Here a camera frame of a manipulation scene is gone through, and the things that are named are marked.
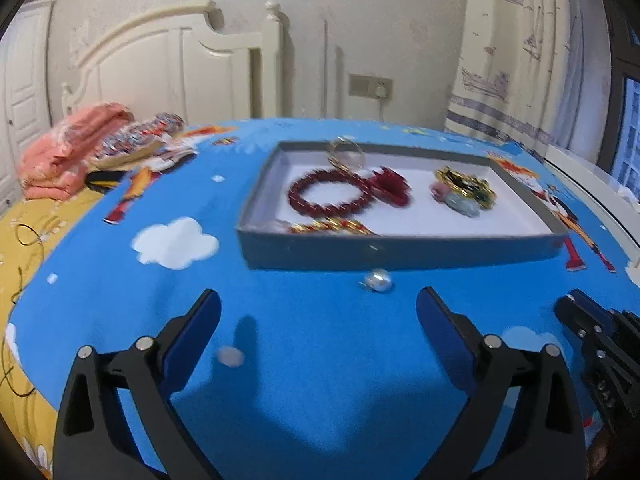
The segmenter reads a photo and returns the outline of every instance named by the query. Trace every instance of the curtain with boat print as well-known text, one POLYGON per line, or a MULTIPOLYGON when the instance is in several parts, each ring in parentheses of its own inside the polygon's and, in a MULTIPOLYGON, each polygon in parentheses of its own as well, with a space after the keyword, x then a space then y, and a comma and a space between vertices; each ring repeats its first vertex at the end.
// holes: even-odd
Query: curtain with boat print
POLYGON ((575 1, 467 0, 447 131, 516 140, 544 157, 566 113, 575 1))

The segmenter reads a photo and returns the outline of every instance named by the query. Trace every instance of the metal screw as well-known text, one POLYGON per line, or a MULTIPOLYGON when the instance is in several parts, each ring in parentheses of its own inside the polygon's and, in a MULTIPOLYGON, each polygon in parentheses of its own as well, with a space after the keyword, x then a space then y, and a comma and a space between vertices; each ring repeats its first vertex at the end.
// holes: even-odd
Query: metal screw
POLYGON ((497 335, 491 334, 484 338, 484 344, 489 348, 500 348, 502 346, 502 339, 497 335))
POLYGON ((154 345, 154 339, 148 335, 142 336, 136 341, 136 348, 141 352, 149 350, 154 345))
POLYGON ((547 345, 546 353, 551 357, 558 357, 560 355, 560 349, 556 345, 547 345))
POLYGON ((93 348, 91 348, 89 345, 84 345, 81 349, 78 350, 78 357, 81 359, 87 359, 93 352, 93 348))

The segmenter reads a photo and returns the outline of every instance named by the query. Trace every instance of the wall outlet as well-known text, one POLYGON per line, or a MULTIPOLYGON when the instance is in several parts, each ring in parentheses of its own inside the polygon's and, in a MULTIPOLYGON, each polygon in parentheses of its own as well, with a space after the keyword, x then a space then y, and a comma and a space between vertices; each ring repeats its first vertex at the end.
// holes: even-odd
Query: wall outlet
POLYGON ((391 79, 374 75, 349 74, 349 95, 371 99, 391 99, 391 79))

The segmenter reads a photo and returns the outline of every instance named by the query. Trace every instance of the headboard panel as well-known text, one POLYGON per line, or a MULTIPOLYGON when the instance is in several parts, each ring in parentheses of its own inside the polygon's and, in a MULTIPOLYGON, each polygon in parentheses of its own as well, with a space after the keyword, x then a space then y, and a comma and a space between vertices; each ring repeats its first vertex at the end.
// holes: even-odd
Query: headboard panel
POLYGON ((219 34, 209 22, 210 0, 162 7, 131 18, 85 52, 80 85, 63 83, 65 116, 101 101, 126 105, 138 119, 173 112, 190 124, 282 114, 280 6, 267 2, 260 32, 219 34), (250 52, 259 51, 260 63, 250 52), (252 74, 259 65, 260 73, 252 74), (252 82, 261 82, 260 91, 252 82))

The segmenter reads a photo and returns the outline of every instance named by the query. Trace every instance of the pink quilt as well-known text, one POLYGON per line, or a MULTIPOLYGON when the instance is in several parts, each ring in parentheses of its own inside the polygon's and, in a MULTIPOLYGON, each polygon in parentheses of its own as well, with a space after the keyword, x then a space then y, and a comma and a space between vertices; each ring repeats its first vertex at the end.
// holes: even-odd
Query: pink quilt
POLYGON ((86 161, 110 133, 133 120, 121 104, 83 108, 56 124, 22 154, 18 176, 28 199, 67 200, 84 186, 86 161))

